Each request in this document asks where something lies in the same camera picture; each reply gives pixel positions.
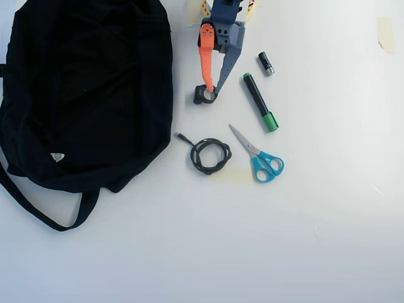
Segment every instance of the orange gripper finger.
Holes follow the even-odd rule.
[[[201,56],[202,77],[209,92],[213,93],[215,89],[211,77],[212,51],[215,46],[215,29],[209,23],[201,26],[200,30],[201,46],[199,55]]]

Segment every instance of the black bag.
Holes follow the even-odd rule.
[[[1,76],[8,172],[83,193],[77,221],[60,226],[0,165],[0,183],[53,229],[80,226],[101,187],[119,192],[169,144],[172,44],[159,0],[28,0],[15,14]]]

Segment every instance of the blue scissor handle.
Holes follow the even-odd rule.
[[[267,169],[260,161],[260,159],[258,157],[253,157],[251,159],[252,161],[252,165],[254,166],[254,174],[255,174],[255,178],[257,179],[258,182],[260,183],[268,183],[271,182],[273,179],[275,179],[275,175],[272,174],[272,171],[270,171],[269,169]],[[266,172],[266,174],[268,175],[268,178],[266,180],[261,180],[258,177],[258,172],[260,171],[264,171]]]
[[[275,176],[278,176],[278,175],[280,175],[280,174],[283,172],[283,168],[285,167],[285,164],[284,164],[284,162],[283,162],[283,160],[282,160],[281,158],[271,156],[271,155],[269,155],[269,154],[267,154],[267,153],[265,153],[265,152],[263,152],[263,151],[260,152],[258,156],[259,156],[261,159],[263,159],[266,164],[268,164],[268,166],[269,166],[270,169],[272,170],[272,173],[273,173]],[[271,164],[272,161],[275,161],[275,162],[278,163],[279,169],[274,169],[274,168],[273,168],[273,166],[272,166],[272,164]]]

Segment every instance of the yellow mechanical part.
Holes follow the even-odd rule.
[[[250,18],[251,13],[254,10],[254,2],[254,0],[250,0],[250,3],[248,5],[247,20]],[[206,0],[202,0],[201,15],[204,17],[210,17],[210,10],[208,4],[206,3]]]

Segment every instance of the green marker cap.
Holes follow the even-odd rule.
[[[268,128],[270,132],[276,131],[279,128],[279,125],[271,112],[268,115],[264,116],[263,119],[266,128]]]

